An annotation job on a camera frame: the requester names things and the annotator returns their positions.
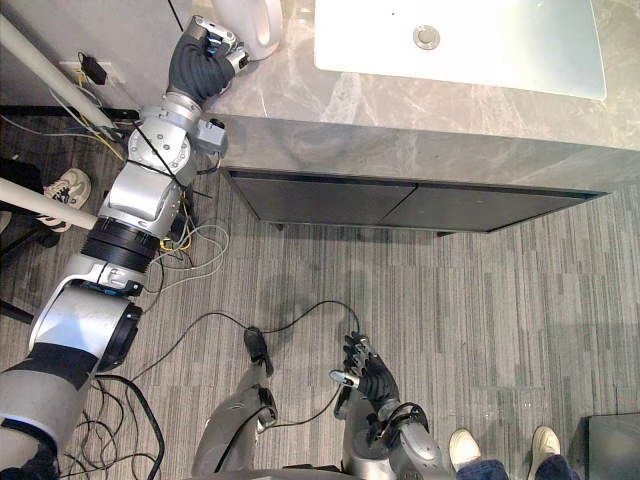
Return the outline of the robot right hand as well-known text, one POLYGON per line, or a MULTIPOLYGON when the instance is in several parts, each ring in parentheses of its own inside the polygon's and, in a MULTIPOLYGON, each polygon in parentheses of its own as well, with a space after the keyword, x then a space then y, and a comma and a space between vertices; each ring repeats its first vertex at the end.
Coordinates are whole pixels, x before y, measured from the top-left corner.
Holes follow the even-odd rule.
POLYGON ((332 370, 330 378, 355 388, 378 411, 390 401, 400 399, 397 383, 369 338, 358 332, 344 337, 345 359, 342 370, 332 370))

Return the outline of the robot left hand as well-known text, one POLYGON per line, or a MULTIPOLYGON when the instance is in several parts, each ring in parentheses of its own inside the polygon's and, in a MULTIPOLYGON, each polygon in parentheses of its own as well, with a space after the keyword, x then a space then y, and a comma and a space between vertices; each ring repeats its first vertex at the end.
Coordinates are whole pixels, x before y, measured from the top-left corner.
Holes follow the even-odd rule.
POLYGON ((202 107, 221 95, 249 61, 232 31, 194 15, 174 48, 166 92, 184 95, 202 107))

